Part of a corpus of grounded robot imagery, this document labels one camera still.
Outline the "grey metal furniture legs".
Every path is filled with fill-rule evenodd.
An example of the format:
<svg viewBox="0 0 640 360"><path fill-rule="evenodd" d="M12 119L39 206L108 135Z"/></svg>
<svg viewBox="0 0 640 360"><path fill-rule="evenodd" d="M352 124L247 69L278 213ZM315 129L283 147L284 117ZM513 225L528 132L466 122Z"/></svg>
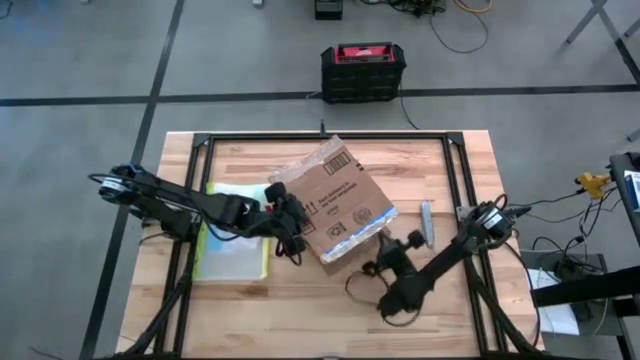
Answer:
<svg viewBox="0 0 640 360"><path fill-rule="evenodd" d="M575 27L569 32L568 36L564 40L565 44L572 44L581 33L588 27L588 25L595 19L599 18L602 22L609 37L613 41L613 44L620 55L625 67L630 72L635 84L640 87L640 63L638 63L629 51L625 40L640 33L640 14L638 17L629 24L622 32L620 32L611 17L605 10L605 6L611 1L618 0L588 0L590 7L578 21Z"/></svg>

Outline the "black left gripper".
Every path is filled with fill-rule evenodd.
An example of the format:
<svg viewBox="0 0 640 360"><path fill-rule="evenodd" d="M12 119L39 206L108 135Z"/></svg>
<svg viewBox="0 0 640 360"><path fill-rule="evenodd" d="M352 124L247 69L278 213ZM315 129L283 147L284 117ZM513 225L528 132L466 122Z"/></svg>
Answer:
<svg viewBox="0 0 640 360"><path fill-rule="evenodd" d="M304 205L286 190L282 182L275 182L264 190L271 205L269 211L259 211L253 218L250 234L275 237L276 255L294 258L306 249L304 238L313 232L313 222Z"/></svg>

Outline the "brown cardboard shipping box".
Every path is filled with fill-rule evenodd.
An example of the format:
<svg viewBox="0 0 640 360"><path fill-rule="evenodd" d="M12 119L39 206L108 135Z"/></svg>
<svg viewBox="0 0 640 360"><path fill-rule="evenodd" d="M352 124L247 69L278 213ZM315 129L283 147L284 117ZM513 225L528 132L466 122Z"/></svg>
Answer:
<svg viewBox="0 0 640 360"><path fill-rule="evenodd" d="M337 136L322 142L276 141L269 181L304 203L313 232L304 239L328 276L357 265L373 237L398 216L365 166Z"/></svg>

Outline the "grey white handheld device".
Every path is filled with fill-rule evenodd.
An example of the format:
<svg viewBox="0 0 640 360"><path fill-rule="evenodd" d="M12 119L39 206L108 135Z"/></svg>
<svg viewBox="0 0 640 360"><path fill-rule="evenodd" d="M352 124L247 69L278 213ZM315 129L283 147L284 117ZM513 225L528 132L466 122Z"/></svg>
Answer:
<svg viewBox="0 0 640 360"><path fill-rule="evenodd" d="M423 201L421 203L422 229L425 237L426 246L433 250L435 247L435 232L433 227L433 218L430 203Z"/></svg>

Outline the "blue white box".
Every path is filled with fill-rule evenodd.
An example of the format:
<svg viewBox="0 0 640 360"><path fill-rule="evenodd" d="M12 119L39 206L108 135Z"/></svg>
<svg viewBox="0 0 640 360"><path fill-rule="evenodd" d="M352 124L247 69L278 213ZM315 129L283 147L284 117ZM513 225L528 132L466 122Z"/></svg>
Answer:
<svg viewBox="0 0 640 360"><path fill-rule="evenodd" d="M623 175L631 211L640 213L640 172L625 170Z"/></svg>

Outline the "black table frame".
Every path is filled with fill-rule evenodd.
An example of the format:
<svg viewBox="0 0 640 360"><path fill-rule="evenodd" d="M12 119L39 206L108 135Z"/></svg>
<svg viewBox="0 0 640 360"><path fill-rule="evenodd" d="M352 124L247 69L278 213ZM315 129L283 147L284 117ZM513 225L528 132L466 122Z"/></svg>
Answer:
<svg viewBox="0 0 640 360"><path fill-rule="evenodd" d="M457 228L461 205L498 196L502 182L486 131L345 131L348 149L398 207L391 230L419 224L419 204L432 202L436 244ZM435 285L407 326L386 324L370 305L355 302L344 284L374 254L365 245L331 266L310 253L300 265L271 257L264 280L199 282L186 288L159 333L132 354L163 301L196 252L192 242L145 232L114 360L224 358L441 358L514 355L515 346L473 293L467 277L479 271L516 327L537 338L536 311L517 243L455 266Z"/></svg>

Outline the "red black power station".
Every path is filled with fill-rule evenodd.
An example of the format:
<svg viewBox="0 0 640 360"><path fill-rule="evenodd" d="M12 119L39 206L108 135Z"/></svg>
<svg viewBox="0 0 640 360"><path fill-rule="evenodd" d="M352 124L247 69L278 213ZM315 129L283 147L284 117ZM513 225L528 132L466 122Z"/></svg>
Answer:
<svg viewBox="0 0 640 360"><path fill-rule="evenodd" d="M339 44L321 53L321 95L329 104L391 101L398 96L404 50L391 42Z"/></svg>

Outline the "black metal bar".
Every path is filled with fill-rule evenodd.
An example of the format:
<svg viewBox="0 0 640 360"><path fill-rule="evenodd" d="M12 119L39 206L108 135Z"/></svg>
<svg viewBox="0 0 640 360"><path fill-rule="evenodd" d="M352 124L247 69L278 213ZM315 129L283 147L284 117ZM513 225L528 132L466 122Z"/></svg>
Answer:
<svg viewBox="0 0 640 360"><path fill-rule="evenodd" d="M640 266L531 291L539 307L640 294Z"/></svg>

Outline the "grey floor tray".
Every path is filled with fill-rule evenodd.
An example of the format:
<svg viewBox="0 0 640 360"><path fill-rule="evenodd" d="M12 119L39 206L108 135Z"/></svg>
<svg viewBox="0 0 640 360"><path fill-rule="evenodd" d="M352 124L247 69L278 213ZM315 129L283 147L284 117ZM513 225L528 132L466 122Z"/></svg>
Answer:
<svg viewBox="0 0 640 360"><path fill-rule="evenodd" d="M602 275L607 272L604 258L600 254L568 254L560 250L523 250L521 256L529 269L541 270L557 283L581 280L588 275ZM595 325L601 320L606 301L603 299L568 303L580 326Z"/></svg>

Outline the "black side table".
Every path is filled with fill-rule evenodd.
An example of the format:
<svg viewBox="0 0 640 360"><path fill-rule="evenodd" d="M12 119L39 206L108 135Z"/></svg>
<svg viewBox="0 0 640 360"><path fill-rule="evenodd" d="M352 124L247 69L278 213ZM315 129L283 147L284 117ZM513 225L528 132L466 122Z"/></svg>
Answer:
<svg viewBox="0 0 640 360"><path fill-rule="evenodd" d="M627 152L609 157L609 168L612 180L616 183L624 209L633 229L636 241L640 244L640 213L631 211L623 172L625 170L640 172L640 152Z"/></svg>

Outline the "white paper sheet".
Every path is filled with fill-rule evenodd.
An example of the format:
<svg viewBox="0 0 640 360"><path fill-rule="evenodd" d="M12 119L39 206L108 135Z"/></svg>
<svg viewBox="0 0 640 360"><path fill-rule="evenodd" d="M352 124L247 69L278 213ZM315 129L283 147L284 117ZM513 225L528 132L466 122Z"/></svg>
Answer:
<svg viewBox="0 0 640 360"><path fill-rule="evenodd" d="M558 279L543 270L528 269L531 279L531 290L537 290L552 285L558 285ZM538 308L543 333L579 335L577 319L573 310L567 304L552 305Z"/></svg>

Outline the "white mesh pouch yellow trim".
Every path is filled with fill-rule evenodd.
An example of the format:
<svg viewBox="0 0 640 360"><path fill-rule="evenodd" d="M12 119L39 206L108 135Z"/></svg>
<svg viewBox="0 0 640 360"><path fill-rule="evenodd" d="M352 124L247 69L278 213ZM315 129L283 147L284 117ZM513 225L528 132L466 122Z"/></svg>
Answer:
<svg viewBox="0 0 640 360"><path fill-rule="evenodd" d="M231 194L253 198L261 210L267 204L264 190L269 184L234 185L208 183L207 194ZM268 276L271 238L239 237L221 241L202 225L195 252L193 278L196 282L259 281Z"/></svg>

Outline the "black floor box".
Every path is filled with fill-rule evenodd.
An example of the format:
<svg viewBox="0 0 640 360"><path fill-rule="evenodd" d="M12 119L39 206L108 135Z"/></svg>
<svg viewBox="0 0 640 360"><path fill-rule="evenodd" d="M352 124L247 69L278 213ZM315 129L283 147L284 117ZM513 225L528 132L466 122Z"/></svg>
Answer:
<svg viewBox="0 0 640 360"><path fill-rule="evenodd" d="M341 20L343 0L314 0L314 18L316 20Z"/></svg>

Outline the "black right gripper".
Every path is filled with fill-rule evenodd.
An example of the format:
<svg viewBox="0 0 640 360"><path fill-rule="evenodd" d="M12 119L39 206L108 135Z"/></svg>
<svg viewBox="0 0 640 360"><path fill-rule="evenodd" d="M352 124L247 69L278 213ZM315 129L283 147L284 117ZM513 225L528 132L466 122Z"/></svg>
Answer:
<svg viewBox="0 0 640 360"><path fill-rule="evenodd" d="M418 272L413 262L407 255L411 248L418 249L425 246L425 237L419 230L412 231L407 242L403 243L394 237L390 230L379 232L378 253L374 261L369 261L362 266L362 271L368 276L378 276L384 270L391 269L397 278L414 275Z"/></svg>

